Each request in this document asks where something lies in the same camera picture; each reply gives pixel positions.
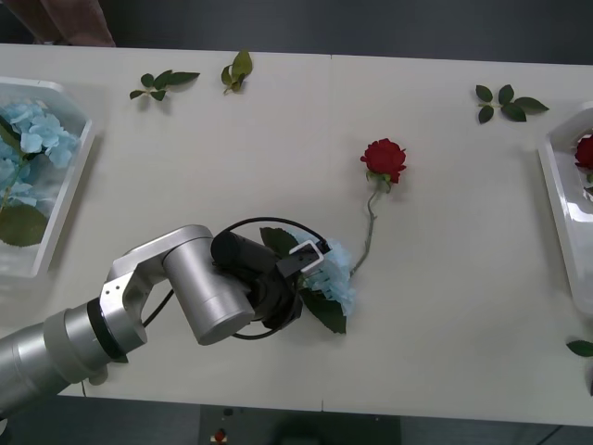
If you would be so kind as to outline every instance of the dark floor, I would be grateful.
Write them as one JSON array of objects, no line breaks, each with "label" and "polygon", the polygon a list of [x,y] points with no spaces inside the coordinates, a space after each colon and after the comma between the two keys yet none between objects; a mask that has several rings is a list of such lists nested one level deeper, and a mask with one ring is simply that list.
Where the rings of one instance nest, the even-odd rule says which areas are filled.
[{"label": "dark floor", "polygon": [[[593,65],[590,44],[593,2],[587,0],[102,0],[101,3],[118,46],[246,48],[268,52]],[[27,30],[0,6],[0,42],[31,41]],[[222,408],[172,403],[55,398],[11,419],[10,433],[0,438],[0,444],[207,444],[210,434],[223,422],[221,411]],[[274,441],[271,432],[274,426],[286,425],[285,418],[296,419],[301,422],[297,428],[302,430],[306,425],[307,431],[317,431],[319,437],[325,434],[316,429],[319,419],[324,426],[342,423],[367,428],[371,423],[375,434],[363,440],[364,443],[400,443],[395,418],[382,417],[373,424],[370,416],[237,412],[241,415],[225,420],[229,432],[234,432],[229,445],[281,443],[278,438]],[[535,445],[551,428],[402,418],[401,441],[406,445]],[[284,443],[334,443],[332,439],[339,437],[330,435],[316,442],[315,434],[311,433],[306,442]],[[586,443],[593,443],[593,429],[565,428],[547,445]]]},{"label": "dark floor", "polygon": [[[102,0],[119,46],[593,64],[587,0]],[[0,8],[0,42],[31,37]]]}]

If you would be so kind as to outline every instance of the blue hydrangea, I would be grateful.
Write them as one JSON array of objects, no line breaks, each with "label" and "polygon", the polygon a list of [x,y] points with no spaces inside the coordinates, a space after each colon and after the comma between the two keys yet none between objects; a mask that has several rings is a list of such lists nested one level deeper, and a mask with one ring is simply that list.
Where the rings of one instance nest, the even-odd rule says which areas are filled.
[{"label": "blue hydrangea", "polygon": [[32,119],[29,133],[39,135],[42,138],[44,147],[51,148],[57,146],[59,136],[68,132],[62,128],[56,116],[48,113],[45,116],[35,116]]},{"label": "blue hydrangea", "polygon": [[[45,113],[38,105],[25,103],[1,107],[0,116],[20,134],[22,153],[45,154],[58,169],[68,166],[79,139],[64,130],[56,116]],[[35,207],[44,201],[53,200],[44,194],[42,188],[32,185],[35,178],[43,174],[45,162],[39,157],[27,157],[29,161],[24,161],[20,158],[22,153],[0,138],[0,199],[9,189],[8,205],[26,204]]]},{"label": "blue hydrangea", "polygon": [[37,197],[35,197],[33,186],[31,184],[16,182],[12,185],[10,189],[10,195],[8,196],[8,204],[27,204],[29,206],[35,207],[37,205]]},{"label": "blue hydrangea", "polygon": [[[299,244],[309,239],[318,241],[303,231],[289,230],[289,233]],[[354,311],[356,297],[356,291],[350,286],[352,256],[336,240],[328,238],[327,242],[332,250],[325,255],[322,266],[305,278],[305,286],[311,290],[320,290],[327,299],[339,302],[342,313],[348,317]]]},{"label": "blue hydrangea", "polygon": [[36,104],[25,103],[0,108],[0,115],[20,134],[24,153],[44,153],[58,169],[68,166],[79,140],[64,130],[56,116],[44,113]]},{"label": "blue hydrangea", "polygon": [[[19,154],[8,144],[0,139],[0,187],[6,187],[8,183],[15,180],[15,174],[19,169]],[[20,169],[19,179],[26,179],[31,173],[31,166],[25,165]]]},{"label": "blue hydrangea", "polygon": [[43,116],[44,111],[37,104],[16,103],[0,108],[0,115],[6,119],[15,132],[25,134],[32,126],[32,120]]},{"label": "blue hydrangea", "polygon": [[78,138],[70,133],[64,132],[58,137],[58,142],[55,146],[49,147],[45,154],[52,161],[58,169],[67,167],[72,153],[78,146]]}]

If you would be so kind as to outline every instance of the flower petal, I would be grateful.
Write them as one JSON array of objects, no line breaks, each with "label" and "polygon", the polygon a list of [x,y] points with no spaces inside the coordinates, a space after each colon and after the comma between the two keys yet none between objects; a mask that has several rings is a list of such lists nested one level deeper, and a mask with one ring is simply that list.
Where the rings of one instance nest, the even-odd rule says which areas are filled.
[{"label": "flower petal", "polygon": [[49,154],[47,157],[49,157],[49,160],[52,161],[57,169],[63,169],[67,167],[70,158],[72,158],[72,153],[62,146],[55,146],[51,150],[48,150],[48,152]]},{"label": "flower petal", "polygon": [[42,142],[43,139],[39,134],[24,133],[20,137],[20,148],[25,153],[39,153]]}]

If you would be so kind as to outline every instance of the silver robot arm segment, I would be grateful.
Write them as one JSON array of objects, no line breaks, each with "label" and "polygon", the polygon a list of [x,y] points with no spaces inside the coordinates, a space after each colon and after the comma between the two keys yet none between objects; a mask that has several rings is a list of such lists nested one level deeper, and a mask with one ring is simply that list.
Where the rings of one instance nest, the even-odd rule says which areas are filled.
[{"label": "silver robot arm segment", "polygon": [[255,312],[248,289],[215,269],[211,243],[212,233],[200,225],[157,238],[113,262],[98,298],[1,338],[0,420],[144,345],[142,309],[166,279],[199,344],[249,324]]}]

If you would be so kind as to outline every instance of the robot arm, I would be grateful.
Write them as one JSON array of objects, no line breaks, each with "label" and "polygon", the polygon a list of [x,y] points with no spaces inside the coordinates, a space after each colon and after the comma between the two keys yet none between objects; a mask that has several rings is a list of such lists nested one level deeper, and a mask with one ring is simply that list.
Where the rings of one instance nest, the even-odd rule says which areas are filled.
[{"label": "robot arm", "polygon": [[0,420],[144,345],[142,309],[153,286],[166,279],[200,345],[234,335],[252,320],[272,330],[286,326],[302,308],[291,283],[323,259],[310,242],[291,254],[280,260],[228,230],[213,242],[200,225],[134,248],[113,262],[99,297],[0,339]]}]

